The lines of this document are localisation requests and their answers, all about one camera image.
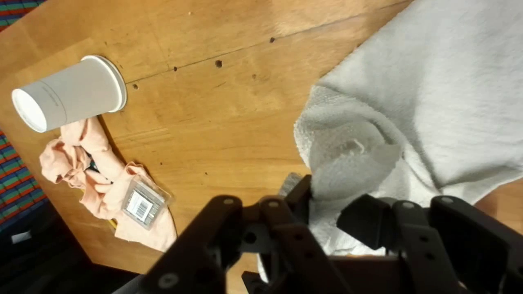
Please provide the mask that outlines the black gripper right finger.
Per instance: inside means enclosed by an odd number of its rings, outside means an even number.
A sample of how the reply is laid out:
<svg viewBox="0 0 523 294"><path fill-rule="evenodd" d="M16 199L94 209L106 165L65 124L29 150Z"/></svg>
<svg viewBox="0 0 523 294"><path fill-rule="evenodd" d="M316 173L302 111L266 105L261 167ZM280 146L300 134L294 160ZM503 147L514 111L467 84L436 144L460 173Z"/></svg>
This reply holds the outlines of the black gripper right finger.
<svg viewBox="0 0 523 294"><path fill-rule="evenodd" d="M326 294L523 294L523 235L454 196L426 208L361 196L336 227L380 258L326 258Z"/></svg>

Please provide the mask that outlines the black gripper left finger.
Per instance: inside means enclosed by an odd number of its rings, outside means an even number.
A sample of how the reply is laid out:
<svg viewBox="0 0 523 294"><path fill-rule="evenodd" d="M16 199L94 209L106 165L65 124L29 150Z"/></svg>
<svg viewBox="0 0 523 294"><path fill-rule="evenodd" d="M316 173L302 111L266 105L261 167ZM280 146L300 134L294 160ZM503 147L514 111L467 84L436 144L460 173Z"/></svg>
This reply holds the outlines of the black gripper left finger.
<svg viewBox="0 0 523 294"><path fill-rule="evenodd" d="M267 275L241 273L248 294L349 294L334 260L307 227L312 177L284 198L243 206L235 196L212 198L163 257L114 294L225 294L227 271L254 253Z"/></svg>

